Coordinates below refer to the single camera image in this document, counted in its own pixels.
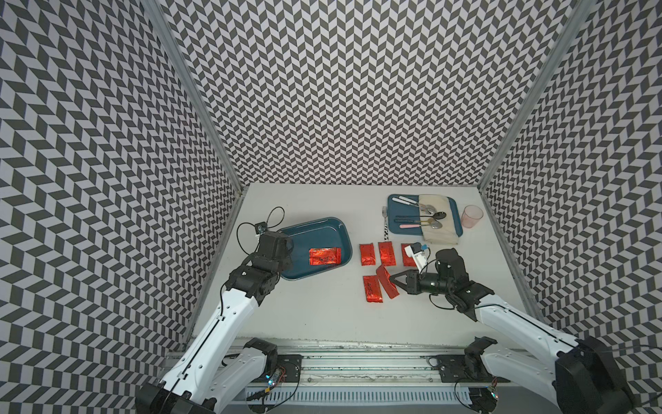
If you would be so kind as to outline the white handled spoon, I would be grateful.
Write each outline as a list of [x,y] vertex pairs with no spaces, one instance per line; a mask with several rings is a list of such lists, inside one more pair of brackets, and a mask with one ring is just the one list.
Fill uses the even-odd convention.
[[418,201],[412,200],[410,198],[404,198],[404,197],[394,197],[392,199],[394,203],[399,203],[402,205],[408,205],[408,206],[415,206],[417,207],[420,211],[424,211],[427,214],[435,214],[437,212],[436,208],[432,205],[424,205],[419,203]]

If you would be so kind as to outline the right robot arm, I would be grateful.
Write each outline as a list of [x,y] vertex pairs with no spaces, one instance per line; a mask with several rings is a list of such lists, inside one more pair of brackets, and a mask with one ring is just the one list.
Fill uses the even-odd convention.
[[428,262],[415,244],[408,256],[414,269],[389,281],[409,295],[443,296],[447,309],[504,334],[520,346],[505,348],[488,336],[477,337],[463,357],[438,356],[444,383],[489,381],[467,408],[488,413],[496,407],[498,381],[506,380],[538,394],[564,413],[629,413],[637,400],[614,353],[592,336],[577,338],[511,306],[489,287],[470,278],[456,249],[443,249]]

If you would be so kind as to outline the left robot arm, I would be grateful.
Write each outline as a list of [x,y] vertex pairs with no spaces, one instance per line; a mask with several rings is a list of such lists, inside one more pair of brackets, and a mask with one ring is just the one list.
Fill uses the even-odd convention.
[[251,382],[279,369],[278,346],[253,338],[223,362],[241,327],[292,268],[294,242],[279,231],[260,235],[257,250],[229,274],[214,313],[184,355],[156,384],[136,393],[138,413],[221,413]]

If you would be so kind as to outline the red tea bag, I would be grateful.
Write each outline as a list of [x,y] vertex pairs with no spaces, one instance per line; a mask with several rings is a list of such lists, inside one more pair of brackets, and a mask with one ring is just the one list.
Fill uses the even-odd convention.
[[412,249],[410,248],[410,245],[408,243],[402,243],[401,244],[401,252],[402,252],[402,257],[403,257],[403,265],[405,267],[416,267],[417,263],[415,262],[415,259],[412,257]]
[[340,265],[341,261],[341,248],[312,248],[309,251],[309,264],[314,267]]
[[376,276],[386,295],[390,298],[396,298],[399,295],[398,288],[391,282],[391,274],[384,265],[376,269]]
[[385,267],[395,267],[397,259],[393,243],[391,241],[381,241],[378,243],[378,247],[381,264]]
[[383,295],[381,293],[381,286],[376,275],[363,277],[365,300],[367,303],[382,303]]
[[360,244],[360,263],[362,267],[375,266],[376,262],[374,245],[372,243]]

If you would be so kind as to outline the pink plastic cup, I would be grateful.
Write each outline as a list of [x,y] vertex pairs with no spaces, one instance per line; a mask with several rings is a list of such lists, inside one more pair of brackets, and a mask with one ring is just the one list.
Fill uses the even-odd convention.
[[467,205],[462,212],[461,225],[465,229],[473,228],[484,217],[484,211],[477,205]]

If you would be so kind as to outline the aluminium front rail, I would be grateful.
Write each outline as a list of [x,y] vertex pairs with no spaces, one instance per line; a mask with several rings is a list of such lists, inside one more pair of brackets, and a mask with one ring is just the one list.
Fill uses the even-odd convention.
[[303,356],[297,383],[283,382],[278,388],[385,388],[453,386],[441,382],[439,373],[428,363],[435,355],[465,355],[467,346],[418,346],[380,343],[333,343],[326,341],[265,341],[241,338],[233,343],[219,364],[215,376],[237,363],[244,367],[250,359],[258,362],[259,375],[268,357]]

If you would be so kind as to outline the teal cutlery tray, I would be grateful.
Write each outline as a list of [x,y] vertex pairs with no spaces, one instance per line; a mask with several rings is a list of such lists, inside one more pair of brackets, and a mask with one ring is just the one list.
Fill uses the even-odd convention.
[[442,224],[441,230],[449,230],[451,235],[458,237],[464,234],[458,204],[453,198],[435,194],[391,194],[386,209],[389,231],[396,235],[422,236],[421,228],[404,229],[401,225],[426,221],[435,213],[444,214],[443,218],[437,219]]

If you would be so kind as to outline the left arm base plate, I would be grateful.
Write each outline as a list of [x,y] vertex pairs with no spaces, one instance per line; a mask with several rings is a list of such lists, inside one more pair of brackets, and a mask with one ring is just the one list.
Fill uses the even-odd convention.
[[303,356],[296,354],[268,357],[265,371],[254,380],[256,383],[277,385],[280,383],[297,383],[301,376]]

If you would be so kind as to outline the beige cloth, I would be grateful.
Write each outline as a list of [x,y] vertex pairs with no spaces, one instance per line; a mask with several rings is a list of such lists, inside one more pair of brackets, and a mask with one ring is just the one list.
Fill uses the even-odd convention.
[[421,214],[424,241],[432,245],[458,245],[460,242],[461,224],[459,222],[457,205],[454,200],[442,195],[422,194],[419,196],[419,203],[432,206],[438,213],[446,214],[444,218],[434,219],[440,225],[435,225],[434,228],[429,222],[431,213],[429,213],[429,217],[424,217]]

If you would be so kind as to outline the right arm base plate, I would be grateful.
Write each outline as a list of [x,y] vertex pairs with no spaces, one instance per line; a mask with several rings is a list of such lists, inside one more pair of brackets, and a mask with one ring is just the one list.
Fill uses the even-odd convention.
[[508,379],[494,376],[480,360],[479,357],[470,355],[435,355],[429,357],[428,363],[436,370],[441,382],[451,383],[484,383],[489,384],[494,380],[498,384],[510,383]]

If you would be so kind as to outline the black spoon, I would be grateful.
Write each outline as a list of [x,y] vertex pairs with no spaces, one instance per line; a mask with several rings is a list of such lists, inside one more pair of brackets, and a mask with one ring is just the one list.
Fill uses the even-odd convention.
[[434,220],[442,220],[447,217],[448,214],[446,212],[440,211],[436,212],[431,215],[407,215],[407,216],[396,216],[395,221],[414,221],[414,220],[421,220],[421,219],[434,219]]

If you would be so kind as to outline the teal storage box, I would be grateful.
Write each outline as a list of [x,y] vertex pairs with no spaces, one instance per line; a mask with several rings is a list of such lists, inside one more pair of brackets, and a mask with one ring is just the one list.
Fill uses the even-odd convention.
[[280,230],[289,236],[292,267],[284,279],[295,281],[322,274],[348,264],[353,247],[348,228],[336,217],[326,217]]

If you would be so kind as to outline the pink handled spoon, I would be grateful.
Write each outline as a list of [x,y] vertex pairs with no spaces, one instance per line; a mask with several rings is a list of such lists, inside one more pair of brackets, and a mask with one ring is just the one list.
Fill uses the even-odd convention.
[[429,219],[427,221],[420,221],[416,223],[399,224],[400,229],[415,229],[422,227],[429,227],[431,229],[441,229],[443,227],[443,224],[434,219]]

